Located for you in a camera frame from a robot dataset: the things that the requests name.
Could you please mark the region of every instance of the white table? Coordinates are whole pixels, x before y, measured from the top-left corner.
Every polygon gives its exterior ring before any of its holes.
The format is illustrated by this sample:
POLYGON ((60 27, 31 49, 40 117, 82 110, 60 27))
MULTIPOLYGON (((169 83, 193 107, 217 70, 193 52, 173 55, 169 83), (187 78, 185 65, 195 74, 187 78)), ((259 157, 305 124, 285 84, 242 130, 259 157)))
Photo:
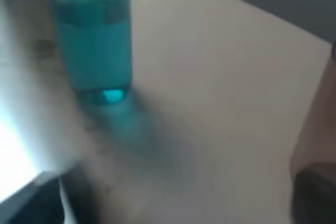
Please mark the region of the white table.
POLYGON ((139 97, 95 110, 108 133, 53 59, 2 43, 0 101, 32 160, 25 179, 84 158, 117 202, 107 219, 117 205, 122 223, 289 223, 290 156, 330 45, 239 0, 132 8, 139 97))

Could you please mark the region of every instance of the blue liquid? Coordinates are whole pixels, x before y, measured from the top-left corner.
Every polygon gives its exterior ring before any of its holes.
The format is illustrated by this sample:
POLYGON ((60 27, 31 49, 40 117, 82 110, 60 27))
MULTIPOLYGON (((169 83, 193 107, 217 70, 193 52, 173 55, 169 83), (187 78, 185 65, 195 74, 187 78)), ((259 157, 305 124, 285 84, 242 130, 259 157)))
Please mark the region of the blue liquid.
POLYGON ((132 81, 129 0, 52 0, 61 56, 76 93, 122 100, 132 81))

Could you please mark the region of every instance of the glass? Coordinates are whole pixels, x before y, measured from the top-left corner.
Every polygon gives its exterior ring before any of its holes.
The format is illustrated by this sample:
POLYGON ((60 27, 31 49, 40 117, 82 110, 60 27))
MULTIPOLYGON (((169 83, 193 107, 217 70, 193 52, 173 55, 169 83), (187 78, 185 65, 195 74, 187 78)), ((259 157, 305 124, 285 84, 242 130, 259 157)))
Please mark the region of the glass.
POLYGON ((110 103, 130 88, 130 0, 50 0, 61 57, 80 99, 110 103))

